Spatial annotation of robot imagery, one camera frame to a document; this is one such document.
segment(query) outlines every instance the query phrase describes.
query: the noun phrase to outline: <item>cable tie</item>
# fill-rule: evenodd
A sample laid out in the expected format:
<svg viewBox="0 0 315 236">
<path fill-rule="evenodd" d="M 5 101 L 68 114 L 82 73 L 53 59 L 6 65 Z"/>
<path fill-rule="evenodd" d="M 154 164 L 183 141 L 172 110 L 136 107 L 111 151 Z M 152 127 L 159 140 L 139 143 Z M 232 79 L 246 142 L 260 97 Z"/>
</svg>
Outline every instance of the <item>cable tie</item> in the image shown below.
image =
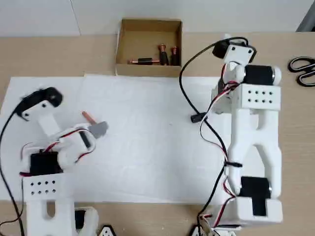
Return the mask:
<svg viewBox="0 0 315 236">
<path fill-rule="evenodd" d="M 224 163 L 224 166 L 233 166 L 233 167 L 237 167 L 237 168 L 241 168 L 243 167 L 243 165 L 241 163 L 238 163 L 238 162 L 229 162 L 229 161 L 226 161 Z"/>
</svg>

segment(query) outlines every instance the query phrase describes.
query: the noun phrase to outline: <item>wire bundle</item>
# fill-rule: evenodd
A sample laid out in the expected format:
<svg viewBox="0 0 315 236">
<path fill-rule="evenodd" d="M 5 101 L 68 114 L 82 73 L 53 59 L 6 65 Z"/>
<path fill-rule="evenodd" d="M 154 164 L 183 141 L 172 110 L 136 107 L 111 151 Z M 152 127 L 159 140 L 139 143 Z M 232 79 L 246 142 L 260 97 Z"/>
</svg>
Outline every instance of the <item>wire bundle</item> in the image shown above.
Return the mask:
<svg viewBox="0 0 315 236">
<path fill-rule="evenodd" d="M 213 43 L 213 44 L 207 46 L 206 48 L 204 48 L 203 50 L 201 50 L 199 53 L 197 53 L 195 56 L 193 56 L 192 58 L 190 58 L 190 59 L 186 62 L 186 64 L 183 66 L 183 68 L 182 68 L 182 70 L 181 70 L 181 72 L 180 72 L 180 75 L 179 75 L 179 85 L 180 85 L 180 89 L 181 89 L 181 91 L 182 91 L 182 93 L 183 93 L 183 95 L 184 95 L 186 101 L 189 103 L 189 105 L 192 107 L 192 109 L 193 109 L 198 115 L 200 114 L 200 112 L 199 112 L 199 111 L 197 110 L 197 108 L 193 105 L 193 103 L 192 103 L 191 100 L 188 98 L 188 96 L 187 96 L 187 94 L 186 94 L 186 92 L 185 92 L 185 90 L 184 90 L 183 81 L 182 81 L 182 80 L 183 80 L 183 78 L 182 78 L 183 72 L 184 72 L 184 70 L 186 69 L 186 67 L 187 67 L 193 60 L 195 60 L 198 56 L 200 56 L 201 54 L 203 54 L 203 53 L 206 52 L 207 50 L 213 48 L 217 43 L 222 43 L 222 42 L 231 41 L 231 40 L 244 40 L 244 41 L 245 41 L 245 44 L 246 44 L 247 46 L 249 45 L 248 40 L 247 40 L 246 38 L 244 38 L 244 37 L 231 37 L 231 38 L 228 38 L 228 39 L 220 40 L 220 41 L 218 41 L 218 42 L 216 42 L 216 43 Z M 221 71 L 221 79 L 223 78 L 224 71 L 225 71 L 225 65 L 223 66 L 222 71 Z M 207 122 L 206 119 L 207 119 L 207 116 L 208 116 L 208 114 L 210 113 L 211 108 L 213 107 L 213 105 L 214 105 L 220 98 L 222 98 L 222 97 L 225 96 L 227 93 L 229 93 L 230 91 L 232 91 L 233 89 L 235 89 L 237 86 L 238 86 L 238 83 L 236 83 L 236 82 L 230 82 L 230 83 L 228 83 L 228 84 L 225 85 L 225 87 L 223 88 L 223 91 L 222 91 L 221 93 L 219 93 L 219 94 L 211 101 L 211 103 L 210 103 L 210 105 L 209 105 L 209 108 L 208 108 L 208 110 L 207 110 L 207 113 L 206 113 L 205 116 L 203 117 L 203 119 L 202 119 L 202 121 L 201 121 L 201 123 L 200 123 L 200 126 L 199 126 L 199 134 L 200 134 L 201 138 L 202 138 L 203 140 L 207 141 L 208 143 L 211 143 L 211 144 L 213 144 L 213 145 L 219 147 L 220 150 L 221 150 L 221 151 L 223 152 L 223 154 L 224 154 L 224 166 L 222 166 L 222 168 L 221 168 L 221 170 L 220 170 L 220 172 L 219 172 L 219 175 L 218 175 L 218 177 L 217 177 L 217 179 L 216 179 L 216 181 L 215 181 L 215 184 L 214 184 L 214 186 L 213 186 L 213 189 L 212 189 L 212 191 L 211 191 L 211 194 L 210 194 L 210 197 L 209 197 L 208 201 L 206 202 L 206 204 L 203 206 L 202 210 L 201 210 L 201 211 L 198 213 L 198 215 L 197 215 L 197 226 L 198 226 L 198 235 L 199 235 L 199 236 L 201 236 L 200 219 L 204 219 L 204 220 L 206 221 L 205 218 L 207 218 L 207 217 L 213 217 L 212 215 L 202 215 L 202 213 L 206 210 L 206 208 L 207 208 L 208 205 L 210 204 L 210 202 L 211 202 L 211 200 L 212 200 L 212 198 L 213 198 L 213 196 L 214 196 L 214 193 L 215 193 L 215 191 L 216 191 L 216 189 L 217 189 L 217 186 L 218 186 L 218 184 L 219 184 L 219 181 L 220 181 L 220 179 L 221 179 L 221 177 L 222 177 L 222 175 L 223 175 L 224 167 L 225 167 L 225 165 L 228 163 L 228 155 L 227 155 L 226 146 L 225 146 L 225 144 L 224 144 L 224 142 L 223 142 L 221 136 L 220 136 L 220 135 L 216 132 L 216 130 Z M 219 141 L 220 144 L 217 144 L 217 143 L 215 143 L 215 142 L 213 142 L 213 141 L 207 140 L 207 139 L 202 135 L 202 125 L 203 125 L 203 123 L 205 123 L 205 124 L 208 126 L 208 128 L 214 133 L 214 135 L 216 136 L 216 138 L 218 139 L 218 141 Z M 222 205 L 221 210 L 220 210 L 220 212 L 219 212 L 219 214 L 218 214 L 218 216 L 217 216 L 217 218 L 216 218 L 216 221 L 215 221 L 215 224 L 214 224 L 214 228 L 215 228 L 216 226 L 218 226 L 218 224 L 219 224 L 219 222 L 220 222 L 220 219 L 221 219 L 221 217 L 222 217 L 222 215 L 223 215 L 223 212 L 224 212 L 224 209 L 225 209 L 226 204 L 227 204 L 231 199 L 235 198 L 235 195 L 232 193 L 232 191 L 230 191 L 230 190 L 226 187 L 226 180 L 227 180 L 227 179 L 225 179 L 225 181 L 223 182 L 223 189 L 225 190 L 226 193 L 228 193 L 228 194 L 230 195 L 230 198 L 228 198 L 228 199 L 225 201 L 225 203 Z"/>
</svg>

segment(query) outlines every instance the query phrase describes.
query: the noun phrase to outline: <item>black cable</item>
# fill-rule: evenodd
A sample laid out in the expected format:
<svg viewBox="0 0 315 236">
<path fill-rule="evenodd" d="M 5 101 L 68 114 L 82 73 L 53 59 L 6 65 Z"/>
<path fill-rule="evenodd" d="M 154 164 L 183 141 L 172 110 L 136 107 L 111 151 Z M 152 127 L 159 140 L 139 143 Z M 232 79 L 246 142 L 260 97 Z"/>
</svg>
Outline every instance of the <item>black cable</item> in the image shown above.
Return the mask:
<svg viewBox="0 0 315 236">
<path fill-rule="evenodd" d="M 5 129 L 7 128 L 8 124 L 9 124 L 9 122 L 11 121 L 12 117 L 14 116 L 15 112 L 16 112 L 16 109 L 14 109 L 14 111 L 11 113 L 11 115 L 10 115 L 9 118 L 8 118 L 8 120 L 5 122 L 5 124 L 4 124 L 4 126 L 3 126 L 3 129 L 2 129 L 1 134 L 0 134 L 0 148 L 1 148 L 1 142 L 2 142 L 2 138 L 3 138 L 3 135 L 4 135 Z M 15 202 L 15 199 L 14 199 L 14 197 L 13 197 L 13 195 L 12 195 L 12 191 L 11 191 L 11 189 L 10 189 L 10 186 L 9 186 L 9 184 L 7 183 L 6 178 L 5 178 L 5 176 L 4 176 L 4 173 L 3 173 L 3 171 L 2 171 L 2 167 L 1 167 L 1 157 L 0 157 L 0 175 L 1 175 L 2 180 L 3 180 L 3 182 L 4 182 L 4 185 L 5 185 L 5 187 L 6 187 L 7 191 L 8 191 L 8 194 L 9 194 L 9 196 L 10 196 L 10 199 L 11 199 L 11 201 L 12 201 L 12 204 L 13 204 L 13 206 L 14 206 L 14 210 L 15 210 L 15 213 L 16 213 L 16 216 L 17 216 L 17 219 L 16 219 L 16 220 L 19 221 L 19 225 L 20 225 L 21 236 L 25 236 L 24 227 L 23 227 L 23 222 L 22 222 L 22 219 L 21 219 L 21 216 L 20 216 L 21 213 L 19 212 L 18 206 L 17 206 L 17 204 L 16 204 L 16 202 Z"/>
<path fill-rule="evenodd" d="M 198 226 L 198 235 L 201 236 L 201 230 L 200 230 L 200 215 L 205 211 L 205 209 L 208 207 L 208 205 L 210 204 L 215 192 L 216 192 L 216 189 L 217 189 L 217 186 L 219 184 L 219 180 L 221 179 L 222 175 L 223 175 L 223 172 L 224 172 L 224 166 L 222 167 L 217 179 L 216 179 L 216 182 L 215 182 L 215 185 L 213 186 L 213 189 L 212 189 L 212 192 L 210 194 L 210 197 L 208 199 L 208 201 L 206 202 L 206 204 L 203 206 L 202 210 L 198 213 L 197 215 L 197 226 Z"/>
<path fill-rule="evenodd" d="M 2 225 L 5 225 L 5 224 L 9 224 L 9 223 L 14 223 L 16 221 L 18 221 L 19 218 L 21 218 L 22 214 L 23 214 L 23 211 L 24 211 L 24 187 L 23 187 L 23 178 L 22 178 L 22 181 L 21 181 L 21 189 L 22 189 L 22 208 L 21 208 L 21 212 L 19 213 L 19 216 L 17 218 L 15 218 L 14 220 L 8 220 L 8 221 L 3 221 L 2 223 L 0 223 L 0 229 L 2 227 Z M 4 235 L 1 230 L 0 230 L 0 236 L 6 236 Z"/>
<path fill-rule="evenodd" d="M 218 236 L 221 236 L 216 230 L 213 230 L 213 232 L 215 232 Z"/>
<path fill-rule="evenodd" d="M 246 42 L 246 45 L 248 46 L 249 42 L 246 38 L 244 37 L 231 37 L 231 38 L 227 38 L 227 39 L 223 39 L 223 40 L 220 40 L 216 43 L 220 43 L 220 42 L 224 42 L 224 41 L 230 41 L 230 40 L 235 40 L 235 39 L 242 39 Z M 191 102 L 191 100 L 188 98 L 185 90 L 184 90 L 184 87 L 183 87 L 183 82 L 182 82 L 182 75 L 183 75 L 183 72 L 184 70 L 186 69 L 186 67 L 193 61 L 195 60 L 198 56 L 200 56 L 201 54 L 203 54 L 205 51 L 211 49 L 212 47 L 215 46 L 216 43 L 213 43 L 211 45 L 209 45 L 208 47 L 204 48 L 203 50 L 201 50 L 199 53 L 197 53 L 195 56 L 193 56 L 192 58 L 190 58 L 186 63 L 185 65 L 183 66 L 180 74 L 179 74 L 179 86 L 181 88 L 181 91 L 185 97 L 185 99 L 187 100 L 187 102 L 189 103 L 189 105 L 193 108 L 193 110 L 197 113 L 197 114 L 200 114 L 200 112 L 197 110 L 197 108 L 193 105 L 193 103 Z M 225 144 L 222 140 L 222 138 L 220 137 L 220 135 L 216 132 L 216 130 L 208 123 L 208 121 L 204 121 L 205 124 L 209 127 L 209 129 L 214 133 L 214 135 L 217 137 L 217 139 L 219 140 L 221 146 L 222 146 L 222 149 L 223 151 L 225 152 L 225 154 L 227 154 L 227 151 L 226 151 L 226 147 L 225 147 Z"/>
<path fill-rule="evenodd" d="M 195 60 L 198 56 L 200 56 L 201 54 L 203 54 L 205 51 L 211 49 L 212 47 L 214 47 L 217 43 L 221 43 L 221 42 L 224 42 L 224 41 L 230 41 L 230 40 L 235 40 L 235 39 L 241 39 L 241 40 L 244 40 L 246 42 L 246 46 L 249 45 L 249 42 L 246 38 L 244 37 L 231 37 L 231 38 L 227 38 L 227 39 L 223 39 L 223 40 L 220 40 L 216 43 L 213 43 L 207 47 L 205 47 L 203 50 L 201 50 L 199 53 L 197 53 L 195 56 L 193 56 L 192 58 L 190 58 L 186 63 L 185 65 L 183 66 L 180 74 L 179 74 L 179 85 L 180 85 L 180 88 L 181 88 L 181 91 L 186 99 L 186 101 L 189 103 L 189 105 L 193 108 L 193 110 L 197 113 L 197 114 L 200 114 L 200 112 L 197 110 L 197 108 L 193 105 L 193 103 L 191 102 L 191 100 L 188 98 L 185 90 L 184 90 L 184 87 L 183 87 L 183 79 L 182 79 L 182 76 L 183 76 L 183 72 L 184 70 L 186 69 L 186 67 L 193 61 Z M 224 153 L 227 155 L 227 150 L 226 150 L 226 147 L 225 147 L 225 144 L 222 140 L 222 138 L 220 137 L 220 135 L 216 132 L 216 130 L 205 120 L 204 121 L 206 123 L 206 125 L 209 127 L 209 129 L 214 133 L 214 135 L 216 136 L 216 138 L 219 140 L 221 146 L 222 146 L 222 149 L 224 151 Z M 223 172 L 224 172 L 224 166 L 222 167 L 217 179 L 216 179 L 216 182 L 215 182 L 215 185 L 212 189 L 212 192 L 210 194 L 210 197 L 207 201 L 207 203 L 203 206 L 202 210 L 198 213 L 197 215 L 197 226 L 198 226 L 198 235 L 201 236 L 201 231 L 200 231 L 200 215 L 202 214 L 202 212 L 204 212 L 204 210 L 208 207 L 208 205 L 210 204 L 214 194 L 215 194 L 215 191 L 217 189 L 217 186 L 218 186 L 218 183 L 219 183 L 219 180 L 221 179 L 222 175 L 223 175 Z"/>
</svg>

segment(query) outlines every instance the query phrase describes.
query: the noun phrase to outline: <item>black connector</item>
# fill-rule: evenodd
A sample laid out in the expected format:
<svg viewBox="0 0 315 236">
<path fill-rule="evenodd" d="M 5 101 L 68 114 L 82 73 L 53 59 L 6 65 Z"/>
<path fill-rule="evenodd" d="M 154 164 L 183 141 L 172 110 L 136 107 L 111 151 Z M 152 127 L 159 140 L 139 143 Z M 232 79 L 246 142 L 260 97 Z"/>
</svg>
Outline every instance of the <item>black connector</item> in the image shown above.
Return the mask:
<svg viewBox="0 0 315 236">
<path fill-rule="evenodd" d="M 206 112 L 202 112 L 202 113 L 200 113 L 200 114 L 196 114 L 196 115 L 192 115 L 191 117 L 190 117 L 190 120 L 191 120 L 191 122 L 192 123 L 198 123 L 198 122 L 201 122 L 202 121 L 202 119 L 203 119 L 203 117 L 206 115 L 207 113 Z"/>
</svg>

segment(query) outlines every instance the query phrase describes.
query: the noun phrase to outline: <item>white wall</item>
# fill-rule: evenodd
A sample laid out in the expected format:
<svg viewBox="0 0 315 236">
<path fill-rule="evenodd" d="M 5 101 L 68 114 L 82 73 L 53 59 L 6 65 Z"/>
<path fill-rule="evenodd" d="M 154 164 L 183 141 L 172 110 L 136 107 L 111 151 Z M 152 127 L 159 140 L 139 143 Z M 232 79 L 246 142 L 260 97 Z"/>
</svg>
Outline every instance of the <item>white wall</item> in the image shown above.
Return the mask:
<svg viewBox="0 0 315 236">
<path fill-rule="evenodd" d="M 313 0 L 0 0 L 0 36 L 109 34 L 122 17 L 184 21 L 185 31 L 295 31 Z"/>
</svg>

